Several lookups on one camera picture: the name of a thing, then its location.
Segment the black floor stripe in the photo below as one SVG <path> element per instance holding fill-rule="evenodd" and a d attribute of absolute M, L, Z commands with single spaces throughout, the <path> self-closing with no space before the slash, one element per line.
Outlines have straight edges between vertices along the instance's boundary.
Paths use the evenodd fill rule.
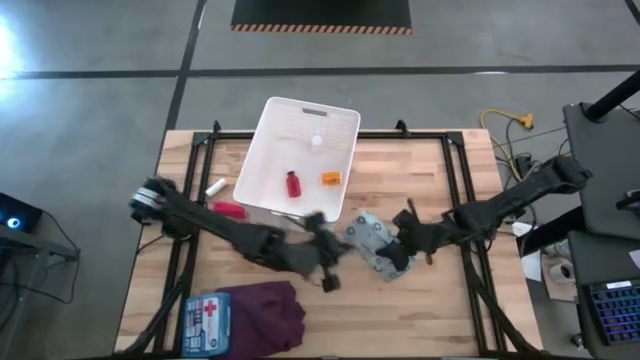
<path fill-rule="evenodd" d="M 114 70 L 114 71 L 24 71 L 12 73 L 9 79 L 131 79 L 174 78 L 179 70 Z"/>
<path fill-rule="evenodd" d="M 370 75 L 464 75 L 464 74 L 563 74 L 634 72 L 638 65 L 542 65 L 542 66 L 425 66 L 191 70 L 190 77 L 284 77 L 284 76 L 370 76 Z"/>
<path fill-rule="evenodd" d="M 636 3 L 633 2 L 633 0 L 624 0 L 624 2 L 625 4 L 627 4 L 629 11 L 631 11 L 631 15 L 633 15 L 633 18 L 636 19 L 636 22 L 638 23 L 638 25 L 640 25 L 640 11 L 638 10 Z"/>
<path fill-rule="evenodd" d="M 183 63 L 193 60 L 194 49 L 185 53 Z M 465 75 L 465 74 L 570 74 L 634 72 L 640 64 L 615 65 L 539 65 L 539 66 L 409 66 L 409 67 L 335 67 L 273 69 L 202 69 L 202 70 L 115 70 L 115 71 L 27 71 L 14 73 L 9 79 L 134 79 L 178 78 L 182 96 L 187 78 L 246 78 L 287 76 L 364 76 L 364 75 Z"/>
<path fill-rule="evenodd" d="M 202 16 L 204 16 L 204 9 L 206 5 L 207 0 L 198 0 L 196 11 L 193 14 L 193 20 L 191 21 L 191 30 L 189 30 L 189 39 L 187 40 L 187 47 L 184 50 L 184 55 L 182 56 L 182 64 L 180 65 L 180 75 L 178 76 L 178 80 L 176 82 L 176 88 L 173 91 L 171 105 L 169 106 L 169 114 L 167 115 L 167 121 L 164 125 L 165 132 L 167 130 L 175 129 L 176 123 L 178 122 L 178 115 L 180 114 L 182 98 L 184 97 L 184 91 L 187 87 L 189 69 L 191 68 L 193 54 L 196 50 L 198 34 L 200 33 L 200 22 L 202 20 Z"/>

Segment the led light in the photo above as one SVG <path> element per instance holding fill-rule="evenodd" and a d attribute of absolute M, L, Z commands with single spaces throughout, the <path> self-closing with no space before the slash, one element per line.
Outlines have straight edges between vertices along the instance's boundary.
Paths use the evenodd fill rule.
<path fill-rule="evenodd" d="M 7 226 L 9 226 L 12 229 L 17 228 L 18 226 L 20 226 L 20 220 L 16 219 L 16 218 L 11 218 L 7 221 Z"/>

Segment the orange object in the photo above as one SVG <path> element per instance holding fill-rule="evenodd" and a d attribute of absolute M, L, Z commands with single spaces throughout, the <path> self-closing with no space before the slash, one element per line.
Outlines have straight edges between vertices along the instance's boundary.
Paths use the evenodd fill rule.
<path fill-rule="evenodd" d="M 340 185 L 342 184 L 342 175 L 339 172 L 328 172 L 322 174 L 322 185 Z"/>

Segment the orange and black mat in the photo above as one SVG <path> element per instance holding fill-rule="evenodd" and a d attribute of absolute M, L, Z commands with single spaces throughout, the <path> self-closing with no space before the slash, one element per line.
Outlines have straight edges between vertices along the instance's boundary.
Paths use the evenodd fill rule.
<path fill-rule="evenodd" d="M 231 30 L 410 35 L 408 0 L 236 0 Z"/>

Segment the wooden table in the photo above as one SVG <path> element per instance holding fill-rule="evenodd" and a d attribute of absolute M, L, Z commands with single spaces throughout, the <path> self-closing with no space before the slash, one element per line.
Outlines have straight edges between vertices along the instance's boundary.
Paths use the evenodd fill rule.
<path fill-rule="evenodd" d="M 489 198 L 502 185 L 485 130 L 463 130 L 476 197 Z M 171 131 L 164 143 L 158 175 L 173 179 L 182 188 L 192 131 Z M 209 183 L 227 179 L 230 186 L 216 195 L 231 200 L 249 142 L 217 141 Z M 196 169 L 202 169 L 202 158 Z M 464 189 L 456 162 L 459 188 Z M 196 172 L 194 189 L 200 174 Z M 421 220 L 436 221 L 451 208 L 451 199 L 439 141 L 359 140 L 338 230 L 355 218 L 360 209 L 391 219 L 414 199 Z M 159 234 L 159 227 L 144 230 L 141 245 Z M 116 341 L 116 350 L 133 342 L 156 312 L 170 254 L 170 240 L 146 248 L 137 258 Z M 202 232 L 192 294 L 217 288 L 274 280 L 288 280 L 297 289 L 298 301 L 307 312 L 303 344 L 280 356 L 463 356 L 476 355 L 473 323 L 460 252 L 449 246 L 438 250 L 433 266 L 419 261 L 408 274 L 385 283 L 357 253 L 341 260 L 337 268 L 339 291 L 322 289 L 291 273 L 276 273 L 245 261 L 231 246 Z M 498 301 L 525 338 L 541 348 L 540 334 L 513 236 L 501 235 L 489 252 Z M 488 312 L 483 309 L 487 338 L 493 335 Z M 172 344 L 170 318 L 165 343 Z"/>

